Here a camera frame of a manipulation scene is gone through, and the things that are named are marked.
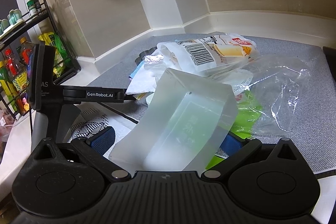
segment translucent plastic container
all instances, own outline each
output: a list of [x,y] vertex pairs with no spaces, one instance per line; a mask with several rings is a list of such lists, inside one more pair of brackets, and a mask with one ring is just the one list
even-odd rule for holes
[[201,174],[237,115],[230,85],[167,69],[150,106],[109,159],[137,170],[196,170]]

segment barcode number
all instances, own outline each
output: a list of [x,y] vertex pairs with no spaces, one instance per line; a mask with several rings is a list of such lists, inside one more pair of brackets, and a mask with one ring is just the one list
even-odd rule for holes
[[214,62],[214,58],[203,44],[184,46],[196,66]]

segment green bottle cap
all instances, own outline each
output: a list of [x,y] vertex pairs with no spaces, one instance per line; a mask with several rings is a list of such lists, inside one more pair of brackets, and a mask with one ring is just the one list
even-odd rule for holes
[[29,0],[29,1],[27,2],[27,6],[28,6],[28,7],[31,6],[31,5],[35,5],[35,4],[34,4],[34,0]]

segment red bottle cap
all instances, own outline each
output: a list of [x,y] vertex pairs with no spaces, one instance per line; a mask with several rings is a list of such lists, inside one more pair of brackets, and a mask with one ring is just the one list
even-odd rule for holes
[[10,55],[12,53],[12,50],[10,48],[8,48],[7,50],[5,50],[5,55]]

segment silver screw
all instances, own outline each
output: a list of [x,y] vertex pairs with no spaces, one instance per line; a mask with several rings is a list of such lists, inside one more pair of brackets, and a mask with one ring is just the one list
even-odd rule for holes
[[112,172],[112,177],[115,179],[123,179],[128,176],[128,172],[125,170],[115,170]]
[[208,179],[216,179],[216,178],[219,178],[221,176],[221,173],[218,172],[217,170],[207,170],[207,171],[204,172],[204,175]]

